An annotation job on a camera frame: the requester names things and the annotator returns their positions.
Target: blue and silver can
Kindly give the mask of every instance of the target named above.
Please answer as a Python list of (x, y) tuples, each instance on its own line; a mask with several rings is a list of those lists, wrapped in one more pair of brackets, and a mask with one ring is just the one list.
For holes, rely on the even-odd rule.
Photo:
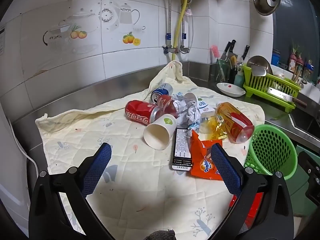
[(151, 101), (156, 104), (159, 96), (162, 96), (162, 95), (171, 96), (172, 92), (173, 92), (172, 86), (168, 83), (163, 83), (158, 88), (153, 90), (153, 92), (151, 93)]

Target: metal screw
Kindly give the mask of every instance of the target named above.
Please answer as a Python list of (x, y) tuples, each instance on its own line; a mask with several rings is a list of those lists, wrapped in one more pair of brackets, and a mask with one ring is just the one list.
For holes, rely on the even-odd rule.
[(69, 169), (69, 173), (70, 173), (70, 174), (76, 173), (76, 171), (77, 171), (77, 168), (76, 168), (76, 167), (71, 167), (71, 168)]
[(276, 171), (276, 176), (277, 176), (278, 178), (281, 178), (281, 177), (282, 177), (282, 173), (279, 172), (279, 171)]
[(245, 168), (245, 172), (249, 173), (249, 174), (252, 174), (253, 173), (253, 169), (251, 167), (246, 167)]
[(40, 175), (40, 177), (44, 177), (45, 175), (47, 175), (47, 172), (46, 171), (41, 171), (39, 175)]

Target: cream quilted mat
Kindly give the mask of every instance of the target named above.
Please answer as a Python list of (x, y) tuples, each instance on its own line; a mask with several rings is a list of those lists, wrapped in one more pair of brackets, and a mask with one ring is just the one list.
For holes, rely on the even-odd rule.
[[(126, 118), (124, 107), (129, 100), (149, 100), (151, 91), (163, 82), (171, 84), (174, 93), (193, 92), (212, 106), (228, 101), (254, 125), (264, 123), (260, 106), (197, 87), (182, 76), (178, 61), (164, 67), (150, 87), (140, 93), (84, 111), (70, 110), (55, 117), (45, 114), (36, 120), (51, 174), (78, 166), (103, 142), (111, 145), (112, 158), (87, 201), (117, 240), (143, 239), (166, 229), (173, 229), (178, 240), (205, 240), (228, 211), (232, 196), (222, 181), (198, 179), (172, 170), (172, 143), (163, 151), (150, 148), (142, 138), (145, 126)], [(223, 141), (226, 152), (242, 164), (248, 146), (249, 142), (235, 145)], [(66, 196), (61, 194), (61, 198), (71, 224), (82, 232)]]

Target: white bowl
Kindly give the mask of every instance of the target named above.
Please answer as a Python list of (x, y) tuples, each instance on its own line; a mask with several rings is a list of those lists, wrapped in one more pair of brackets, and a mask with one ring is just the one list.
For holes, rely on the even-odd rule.
[(238, 98), (245, 94), (245, 90), (242, 88), (229, 84), (229, 83), (218, 83), (217, 87), (219, 90), (227, 96)]

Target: orange snack wrapper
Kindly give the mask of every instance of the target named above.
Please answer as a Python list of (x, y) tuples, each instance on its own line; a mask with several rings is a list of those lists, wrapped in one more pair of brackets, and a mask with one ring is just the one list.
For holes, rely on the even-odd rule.
[(192, 157), (191, 175), (203, 179), (222, 180), (216, 166), (211, 159), (211, 146), (219, 143), (222, 146), (222, 140), (200, 141), (199, 135), (192, 131), (190, 141), (190, 153)]

